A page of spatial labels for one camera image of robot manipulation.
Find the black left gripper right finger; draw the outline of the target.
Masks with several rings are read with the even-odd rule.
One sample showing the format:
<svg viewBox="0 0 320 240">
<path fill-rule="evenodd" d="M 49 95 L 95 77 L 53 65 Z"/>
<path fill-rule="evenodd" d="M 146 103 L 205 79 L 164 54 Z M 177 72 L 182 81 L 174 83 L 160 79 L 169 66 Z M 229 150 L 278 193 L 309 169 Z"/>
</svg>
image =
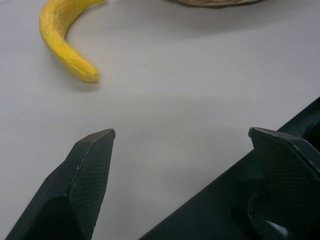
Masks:
<svg viewBox="0 0 320 240">
<path fill-rule="evenodd" d="M 320 240 L 320 152 L 303 138 L 252 127 L 248 132 L 268 193 L 296 240 Z"/>
</svg>

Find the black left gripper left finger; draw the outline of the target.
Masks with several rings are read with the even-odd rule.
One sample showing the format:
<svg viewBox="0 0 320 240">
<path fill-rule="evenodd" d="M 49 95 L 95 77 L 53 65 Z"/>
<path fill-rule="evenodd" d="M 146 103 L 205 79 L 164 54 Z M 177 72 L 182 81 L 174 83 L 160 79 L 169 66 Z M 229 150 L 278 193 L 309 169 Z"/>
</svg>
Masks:
<svg viewBox="0 0 320 240">
<path fill-rule="evenodd" d="M 116 132 L 77 141 L 43 181 L 5 240 L 91 240 L 106 193 Z"/>
</svg>

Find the woven wicker basket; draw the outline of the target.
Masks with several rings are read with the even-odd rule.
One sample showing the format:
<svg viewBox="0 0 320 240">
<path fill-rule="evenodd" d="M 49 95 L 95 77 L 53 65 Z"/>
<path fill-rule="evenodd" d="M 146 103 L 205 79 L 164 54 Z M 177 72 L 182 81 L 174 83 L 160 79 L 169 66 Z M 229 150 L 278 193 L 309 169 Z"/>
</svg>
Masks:
<svg viewBox="0 0 320 240">
<path fill-rule="evenodd" d="M 200 8 L 227 8 L 242 5 L 251 5 L 264 0 L 169 0 L 189 7 Z"/>
</svg>

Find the yellow banana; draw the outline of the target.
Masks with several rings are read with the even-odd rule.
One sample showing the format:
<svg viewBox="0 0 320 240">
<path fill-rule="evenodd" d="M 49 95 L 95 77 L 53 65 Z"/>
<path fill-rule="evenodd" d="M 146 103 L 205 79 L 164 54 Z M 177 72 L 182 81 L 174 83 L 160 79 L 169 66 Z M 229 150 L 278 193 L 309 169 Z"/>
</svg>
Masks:
<svg viewBox="0 0 320 240">
<path fill-rule="evenodd" d="M 47 0 L 39 15 L 39 32 L 51 53 L 75 77 L 96 83 L 99 71 L 66 42 L 73 22 L 89 7 L 105 0 Z"/>
</svg>

